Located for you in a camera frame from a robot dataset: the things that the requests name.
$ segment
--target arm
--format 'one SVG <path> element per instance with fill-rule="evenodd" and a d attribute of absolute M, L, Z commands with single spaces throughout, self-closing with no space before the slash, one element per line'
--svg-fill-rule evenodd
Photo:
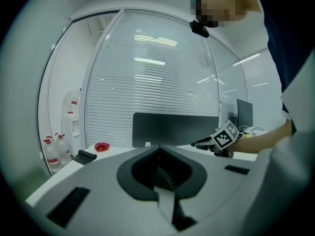
<path fill-rule="evenodd" d="M 264 148 L 272 148 L 283 137 L 291 136 L 291 121 L 286 120 L 285 124 L 266 134 L 238 139 L 235 143 L 227 147 L 229 152 L 244 152 L 258 154 Z"/>

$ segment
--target red cap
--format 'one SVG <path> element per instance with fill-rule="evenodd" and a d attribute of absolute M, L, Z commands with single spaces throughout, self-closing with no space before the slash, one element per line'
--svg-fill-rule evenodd
<path fill-rule="evenodd" d="M 107 143 L 97 143 L 95 144 L 94 148 L 97 152 L 104 152 L 107 151 L 109 149 L 109 144 Z"/>
<path fill-rule="evenodd" d="M 56 133 L 55 136 L 57 136 L 58 139 L 61 139 L 61 138 L 64 137 L 65 135 L 60 135 L 60 134 Z"/>
<path fill-rule="evenodd" d="M 51 143 L 53 141 L 53 137 L 52 136 L 46 136 L 46 140 L 50 141 L 50 143 Z"/>

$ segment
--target plastic bottle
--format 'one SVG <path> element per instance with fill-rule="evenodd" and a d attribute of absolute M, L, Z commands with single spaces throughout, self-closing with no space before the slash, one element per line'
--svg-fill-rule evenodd
<path fill-rule="evenodd" d="M 63 98 L 63 104 L 61 107 L 62 115 L 66 115 L 68 112 L 73 112 L 74 115 L 78 115 L 79 100 L 80 92 L 78 90 L 68 91 Z"/>
<path fill-rule="evenodd" d="M 51 170 L 52 173 L 56 173 L 62 168 L 62 165 L 58 159 L 59 156 L 58 151 L 52 144 L 52 139 L 53 138 L 51 136 L 47 136 L 46 140 L 44 140 L 45 142 L 44 153 L 49 169 Z"/>
<path fill-rule="evenodd" d="M 59 159 L 64 167 L 67 163 L 71 161 L 70 156 L 70 146 L 68 142 L 63 138 L 64 135 L 55 134 L 57 136 L 57 140 L 55 141 L 55 146 L 59 154 Z"/>

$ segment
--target black monitor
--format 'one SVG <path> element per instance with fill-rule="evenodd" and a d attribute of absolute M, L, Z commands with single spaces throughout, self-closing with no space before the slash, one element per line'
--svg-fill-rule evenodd
<path fill-rule="evenodd" d="M 252 127 L 252 103 L 237 99 L 237 127 L 240 130 Z"/>
<path fill-rule="evenodd" d="M 219 127 L 219 117 L 183 116 L 149 113 L 133 114 L 132 146 L 151 145 L 187 145 L 195 143 Z"/>

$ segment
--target person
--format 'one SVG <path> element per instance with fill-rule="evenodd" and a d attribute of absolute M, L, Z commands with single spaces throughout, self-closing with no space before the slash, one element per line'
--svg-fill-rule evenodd
<path fill-rule="evenodd" d="M 280 77 L 282 92 L 288 87 L 314 47 L 314 30 L 309 20 L 313 0 L 190 0 L 196 19 L 206 27 L 225 26 L 244 19 L 249 11 L 263 12 L 269 36 L 268 48 Z M 283 105 L 285 123 L 266 134 L 238 139 L 229 152 L 259 153 L 272 148 L 296 130 Z"/>

